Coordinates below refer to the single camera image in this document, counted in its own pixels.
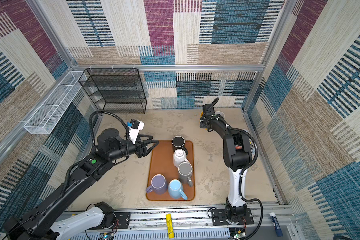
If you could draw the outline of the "purple mug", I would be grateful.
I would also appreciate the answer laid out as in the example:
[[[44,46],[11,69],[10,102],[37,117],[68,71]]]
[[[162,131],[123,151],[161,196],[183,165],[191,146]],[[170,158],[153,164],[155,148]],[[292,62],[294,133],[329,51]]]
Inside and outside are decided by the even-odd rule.
[[[164,175],[157,174],[151,179],[151,184],[146,188],[146,193],[154,192],[158,195],[164,194],[168,189],[168,182]]]

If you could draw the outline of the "blue speckled mug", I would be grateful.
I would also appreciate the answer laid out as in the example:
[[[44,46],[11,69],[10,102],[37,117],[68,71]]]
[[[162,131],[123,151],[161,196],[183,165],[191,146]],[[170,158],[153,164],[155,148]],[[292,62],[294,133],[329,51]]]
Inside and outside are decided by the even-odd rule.
[[[216,111],[215,114],[220,115],[223,119],[225,118],[225,114],[223,112]]]

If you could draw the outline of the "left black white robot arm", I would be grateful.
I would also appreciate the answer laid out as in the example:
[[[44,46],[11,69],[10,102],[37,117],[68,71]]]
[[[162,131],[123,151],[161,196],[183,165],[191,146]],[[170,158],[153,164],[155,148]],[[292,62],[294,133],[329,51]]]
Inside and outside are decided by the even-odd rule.
[[[93,130],[93,117],[106,114],[117,119],[126,130],[121,137],[117,129],[106,129],[98,137]],[[83,231],[96,227],[113,228],[116,225],[114,209],[104,202],[89,210],[58,221],[58,218],[86,189],[100,180],[111,168],[125,162],[130,155],[147,156],[159,141],[153,136],[140,134],[144,123],[131,120],[125,123],[117,115],[98,110],[89,117],[93,142],[91,152],[71,165],[64,182],[37,207],[20,218],[9,218],[4,229],[8,240],[67,240]]]

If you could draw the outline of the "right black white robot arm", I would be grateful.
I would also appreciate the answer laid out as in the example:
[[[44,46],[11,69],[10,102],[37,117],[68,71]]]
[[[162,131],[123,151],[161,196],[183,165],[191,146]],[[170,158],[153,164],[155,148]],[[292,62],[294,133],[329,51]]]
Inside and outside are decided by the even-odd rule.
[[[223,160],[230,174],[230,188],[224,210],[226,222],[231,225],[239,224],[249,215],[247,204],[257,202],[261,209],[260,225],[264,214],[262,202],[257,198],[245,198],[247,170],[256,163],[259,156],[257,142],[250,133],[232,127],[222,115],[215,112],[214,106],[218,101],[219,98],[215,98],[212,103],[202,106],[200,128],[216,132],[223,140]]]

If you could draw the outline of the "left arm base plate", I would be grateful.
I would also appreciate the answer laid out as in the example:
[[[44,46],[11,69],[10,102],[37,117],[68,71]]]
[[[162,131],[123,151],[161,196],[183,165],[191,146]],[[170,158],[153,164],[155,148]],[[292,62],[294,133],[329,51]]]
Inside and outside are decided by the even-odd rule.
[[[111,214],[111,217],[111,226],[109,229],[112,231],[127,229],[130,224],[131,212],[115,212]]]

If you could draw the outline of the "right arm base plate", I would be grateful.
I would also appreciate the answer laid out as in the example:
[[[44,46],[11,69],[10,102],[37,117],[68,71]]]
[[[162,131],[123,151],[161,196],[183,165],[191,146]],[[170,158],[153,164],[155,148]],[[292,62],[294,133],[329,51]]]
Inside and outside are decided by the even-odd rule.
[[[253,225],[254,218],[251,209],[247,208],[246,214],[243,217],[238,218],[235,221],[228,221],[227,215],[224,209],[211,208],[208,210],[208,216],[212,219],[214,226],[223,225]]]

